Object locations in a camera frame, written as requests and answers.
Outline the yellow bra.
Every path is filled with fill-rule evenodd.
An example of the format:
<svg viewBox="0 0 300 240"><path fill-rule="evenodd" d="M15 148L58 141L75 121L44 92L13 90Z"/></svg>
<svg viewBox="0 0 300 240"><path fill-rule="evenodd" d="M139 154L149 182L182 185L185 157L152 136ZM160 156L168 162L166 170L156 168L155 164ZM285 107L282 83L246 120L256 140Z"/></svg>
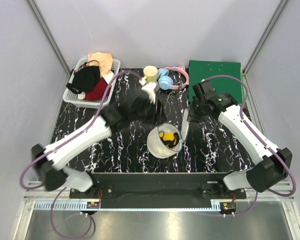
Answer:
<svg viewBox="0 0 300 240"><path fill-rule="evenodd" d="M174 149L180 142L180 137L177 132L160 131L158 134L162 143L169 149Z"/></svg>

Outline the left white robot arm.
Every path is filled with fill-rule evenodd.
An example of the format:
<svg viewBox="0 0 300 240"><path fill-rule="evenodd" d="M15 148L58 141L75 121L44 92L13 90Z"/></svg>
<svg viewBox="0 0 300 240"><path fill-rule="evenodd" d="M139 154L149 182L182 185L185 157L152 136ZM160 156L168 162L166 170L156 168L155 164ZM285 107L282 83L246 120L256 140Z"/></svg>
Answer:
<svg viewBox="0 0 300 240"><path fill-rule="evenodd" d="M133 121L159 125L165 119L161 100L151 100L144 91L133 93L103 107L86 124L57 142L45 147L33 146L32 156L39 159L34 163L34 169L48 192L64 187L93 198L98 193L98 186L91 175L69 168L67 164L92 144L109 138Z"/></svg>

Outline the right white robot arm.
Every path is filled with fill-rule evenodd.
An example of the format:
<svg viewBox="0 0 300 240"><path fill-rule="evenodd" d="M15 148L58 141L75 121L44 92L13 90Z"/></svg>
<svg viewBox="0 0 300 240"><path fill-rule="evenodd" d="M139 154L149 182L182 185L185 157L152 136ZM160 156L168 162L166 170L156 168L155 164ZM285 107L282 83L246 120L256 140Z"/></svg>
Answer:
<svg viewBox="0 0 300 240"><path fill-rule="evenodd" d="M254 189L258 193L288 177L292 153L288 148L280 149L268 140L243 113L230 93L218 94L209 80L192 87L193 97L188 120L202 122L208 117L217 119L242 144L254 167L228 173L217 185L218 195L229 198L238 189Z"/></svg>

